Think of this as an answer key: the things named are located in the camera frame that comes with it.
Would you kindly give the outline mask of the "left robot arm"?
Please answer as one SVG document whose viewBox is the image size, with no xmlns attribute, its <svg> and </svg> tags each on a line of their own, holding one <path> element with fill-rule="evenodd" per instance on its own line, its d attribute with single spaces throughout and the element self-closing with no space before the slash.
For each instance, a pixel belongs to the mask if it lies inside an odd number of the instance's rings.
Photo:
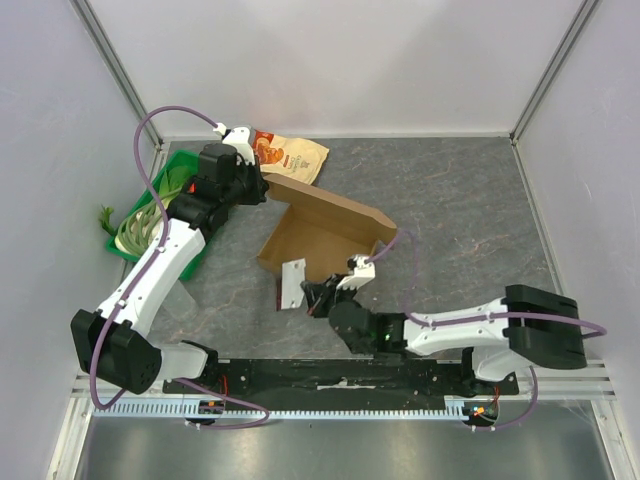
<svg viewBox="0 0 640 480">
<path fill-rule="evenodd" d="M 90 390 L 103 380 L 134 394 L 184 378 L 198 393 L 219 382 L 212 350 L 193 342 L 155 346 L 147 338 L 161 304 L 235 205 L 257 205 L 268 186 L 248 140 L 237 131 L 206 146 L 198 171 L 169 203 L 163 226 L 116 291 L 93 312 L 78 311 L 71 332 Z"/>
</svg>

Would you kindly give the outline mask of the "brown cardboard box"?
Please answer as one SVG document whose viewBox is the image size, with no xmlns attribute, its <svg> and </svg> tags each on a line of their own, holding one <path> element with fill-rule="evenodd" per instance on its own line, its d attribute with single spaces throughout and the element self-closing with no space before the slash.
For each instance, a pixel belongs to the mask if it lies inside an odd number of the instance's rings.
<svg viewBox="0 0 640 480">
<path fill-rule="evenodd" d="M 345 274 L 355 254 L 372 255 L 389 243 L 396 224 L 380 210 L 290 179 L 268 174 L 269 197 L 287 209 L 257 255 L 262 268 L 279 275 L 286 262 L 306 261 L 305 278 L 322 282 Z"/>
</svg>

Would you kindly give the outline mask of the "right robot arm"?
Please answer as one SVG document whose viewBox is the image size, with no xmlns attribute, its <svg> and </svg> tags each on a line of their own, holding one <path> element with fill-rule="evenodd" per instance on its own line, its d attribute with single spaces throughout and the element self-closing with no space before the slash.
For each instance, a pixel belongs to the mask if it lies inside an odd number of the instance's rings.
<svg viewBox="0 0 640 480">
<path fill-rule="evenodd" d="M 325 318 L 354 354 L 428 357 L 462 349 L 458 368 L 467 392 L 483 392 L 520 368 L 579 370 L 586 366 L 575 300 L 527 285 L 506 287 L 488 303 L 436 314 L 373 312 L 356 301 L 344 275 L 303 281 L 308 313 Z"/>
</svg>

